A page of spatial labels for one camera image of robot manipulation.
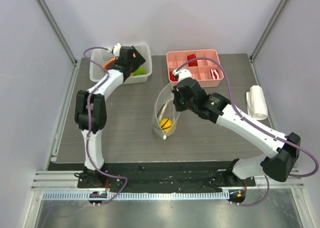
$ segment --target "red object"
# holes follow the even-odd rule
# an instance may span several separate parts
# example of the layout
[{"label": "red object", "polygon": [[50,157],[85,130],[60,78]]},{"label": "red object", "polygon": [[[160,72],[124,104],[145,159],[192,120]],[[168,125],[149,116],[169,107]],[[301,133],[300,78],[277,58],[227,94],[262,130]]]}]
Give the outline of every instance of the red object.
[{"label": "red object", "polygon": [[176,78],[174,77],[174,74],[172,74],[172,71],[169,72],[169,75],[170,75],[170,80],[171,80],[172,82],[177,82],[177,81],[178,81],[178,79],[176,79]]},{"label": "red object", "polygon": [[[190,61],[190,60],[192,60],[192,59],[194,59],[194,58],[196,58],[196,55],[195,54],[191,54],[191,55],[188,55],[187,57],[186,57],[186,59],[188,60],[188,61]],[[197,67],[198,66],[198,61],[192,61],[192,62],[190,62],[189,64],[188,64],[188,66],[189,67]]]}]

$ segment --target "rolled white towel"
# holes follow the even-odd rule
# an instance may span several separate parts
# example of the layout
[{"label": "rolled white towel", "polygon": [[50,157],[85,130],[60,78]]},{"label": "rolled white towel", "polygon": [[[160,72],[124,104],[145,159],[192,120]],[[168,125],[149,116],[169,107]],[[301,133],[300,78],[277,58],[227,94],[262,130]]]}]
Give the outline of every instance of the rolled white towel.
[{"label": "rolled white towel", "polygon": [[246,103],[248,115],[255,120],[268,118],[268,108],[264,97],[264,92],[259,85],[253,85],[246,93]]}]

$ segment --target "wall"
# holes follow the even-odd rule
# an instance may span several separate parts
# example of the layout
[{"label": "wall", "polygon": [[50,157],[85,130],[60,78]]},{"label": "wall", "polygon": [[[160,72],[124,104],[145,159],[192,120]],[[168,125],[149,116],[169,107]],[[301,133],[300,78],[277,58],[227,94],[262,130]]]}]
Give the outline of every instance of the wall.
[{"label": "wall", "polygon": [[[318,160],[319,9],[319,0],[291,0],[256,59],[275,126],[280,131],[299,134],[301,145]],[[301,155],[297,167],[304,174],[313,170],[314,163],[306,155]],[[320,196],[316,195],[320,187],[320,172],[304,178],[303,182],[312,199],[314,214],[320,214]]]},{"label": "wall", "polygon": [[251,54],[280,0],[46,0],[73,54],[117,42],[154,55],[214,48]]},{"label": "wall", "polygon": [[0,0],[0,226],[22,227],[72,64],[35,0]]}]

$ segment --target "orange object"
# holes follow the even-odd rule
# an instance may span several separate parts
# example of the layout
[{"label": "orange object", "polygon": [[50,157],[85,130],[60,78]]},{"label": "orange object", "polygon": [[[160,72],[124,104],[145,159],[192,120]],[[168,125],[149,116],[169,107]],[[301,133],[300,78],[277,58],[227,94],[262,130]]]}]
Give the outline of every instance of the orange object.
[{"label": "orange object", "polygon": [[115,61],[116,61],[116,58],[114,57],[114,58],[112,58],[111,60],[109,60],[107,63],[105,63],[105,64],[103,65],[103,67],[108,70],[108,69],[109,69],[109,66],[113,65],[113,64],[115,63]]}]

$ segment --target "pink plastic container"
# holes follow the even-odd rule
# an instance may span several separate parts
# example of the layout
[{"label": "pink plastic container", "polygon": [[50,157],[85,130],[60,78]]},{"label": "pink plastic container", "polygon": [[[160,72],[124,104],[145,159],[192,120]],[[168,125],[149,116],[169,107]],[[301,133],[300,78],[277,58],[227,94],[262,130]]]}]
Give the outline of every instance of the pink plastic container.
[{"label": "pink plastic container", "polygon": [[[175,86],[178,82],[170,80],[170,72],[173,72],[183,63],[187,62],[187,56],[195,55],[196,57],[208,57],[219,62],[217,52],[214,49],[199,49],[199,50],[183,50],[183,51],[170,51],[166,54],[166,63],[168,67],[169,81]],[[215,63],[209,60],[197,60],[198,66],[188,66],[184,68],[188,69],[192,78],[197,80],[202,88],[217,87],[221,80],[224,78],[224,74]],[[213,78],[211,70],[216,70],[219,77]]]}]

